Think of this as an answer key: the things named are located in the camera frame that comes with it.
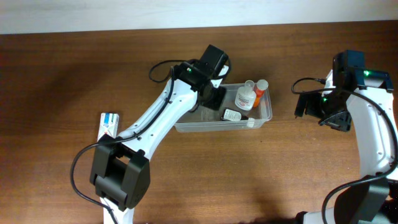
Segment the white bottle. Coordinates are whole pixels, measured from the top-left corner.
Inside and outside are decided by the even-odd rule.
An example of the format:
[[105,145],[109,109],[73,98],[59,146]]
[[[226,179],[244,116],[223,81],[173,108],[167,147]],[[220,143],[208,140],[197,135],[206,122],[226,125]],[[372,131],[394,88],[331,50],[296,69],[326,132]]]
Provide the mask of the white bottle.
[[256,93],[253,91],[254,82],[248,80],[244,86],[239,87],[235,98],[235,105],[242,110],[249,111],[253,107],[254,100],[256,100]]

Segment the wooden table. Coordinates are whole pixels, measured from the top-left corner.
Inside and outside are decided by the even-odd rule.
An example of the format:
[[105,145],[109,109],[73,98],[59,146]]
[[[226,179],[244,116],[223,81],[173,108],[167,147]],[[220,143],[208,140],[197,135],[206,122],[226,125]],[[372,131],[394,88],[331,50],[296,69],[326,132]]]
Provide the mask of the wooden table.
[[[164,88],[147,78],[152,65],[200,57],[208,44],[232,60],[226,82],[269,82],[273,118],[255,130],[173,128],[153,156],[135,223],[249,223],[319,210],[332,188],[359,177],[355,133],[295,119],[290,86],[326,77],[333,56],[353,49],[397,87],[397,37],[398,21],[2,35],[0,222],[101,223],[102,209],[71,188],[73,157],[95,142],[101,112],[119,113],[120,131],[145,112]],[[92,157],[79,161],[76,182],[96,198]]]

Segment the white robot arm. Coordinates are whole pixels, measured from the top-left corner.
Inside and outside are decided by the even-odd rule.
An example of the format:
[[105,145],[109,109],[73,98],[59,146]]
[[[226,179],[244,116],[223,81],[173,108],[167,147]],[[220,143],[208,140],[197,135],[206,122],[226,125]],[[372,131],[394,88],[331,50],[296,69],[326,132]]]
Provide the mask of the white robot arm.
[[[195,105],[219,110],[226,93],[220,83],[230,70],[228,56],[209,45],[201,59],[185,61],[170,69],[171,79],[164,91],[132,126],[116,139],[101,136],[97,144],[79,152],[72,163],[72,187],[81,197],[104,207],[105,224],[132,223],[134,207],[150,184],[149,161],[156,147],[178,119]],[[83,195],[73,181],[78,157],[94,146],[90,182],[101,203]],[[118,159],[122,156],[129,158],[127,164]]]
[[339,131],[349,131],[352,119],[361,159],[361,180],[384,177],[346,185],[350,188],[338,196],[335,207],[326,210],[327,196],[323,204],[324,217],[321,212],[302,212],[296,222],[397,223],[397,128],[392,110],[391,79],[386,72],[366,70],[363,53],[351,50],[334,58],[333,69],[326,80],[317,80],[326,84],[324,90],[327,91],[317,93],[315,90],[307,95],[292,89],[294,93],[303,94],[295,114],[302,116],[305,108],[306,114],[321,118],[320,125],[325,124]]

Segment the small vial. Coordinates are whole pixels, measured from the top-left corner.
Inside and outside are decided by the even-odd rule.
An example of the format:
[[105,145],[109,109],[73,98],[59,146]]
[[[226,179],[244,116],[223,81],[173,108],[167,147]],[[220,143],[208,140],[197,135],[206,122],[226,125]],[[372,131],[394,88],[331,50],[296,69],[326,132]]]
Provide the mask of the small vial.
[[244,121],[248,119],[249,118],[247,116],[229,108],[225,108],[223,114],[221,115],[222,121]]
[[265,91],[268,88],[268,82],[265,80],[259,80],[257,82],[256,87],[254,88],[254,91],[256,92],[256,99],[254,100],[254,104],[253,107],[256,108],[259,103],[260,103],[260,99],[263,96],[263,94],[265,93]]

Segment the clear plastic container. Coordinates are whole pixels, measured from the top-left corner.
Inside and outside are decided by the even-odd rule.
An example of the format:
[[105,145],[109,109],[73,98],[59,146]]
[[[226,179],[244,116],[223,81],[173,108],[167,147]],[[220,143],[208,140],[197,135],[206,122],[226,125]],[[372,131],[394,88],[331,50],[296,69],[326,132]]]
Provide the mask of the clear plastic container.
[[[226,88],[226,94],[218,111],[199,106],[194,113],[183,115],[175,123],[175,129],[181,133],[256,129],[260,128],[266,121],[271,120],[271,99],[269,98],[268,89],[261,97],[258,107],[250,111],[244,111],[235,105],[235,96],[238,88],[244,86],[244,84],[225,84],[221,86]],[[221,121],[221,115],[225,108],[238,111],[249,118],[254,118],[254,121]]]

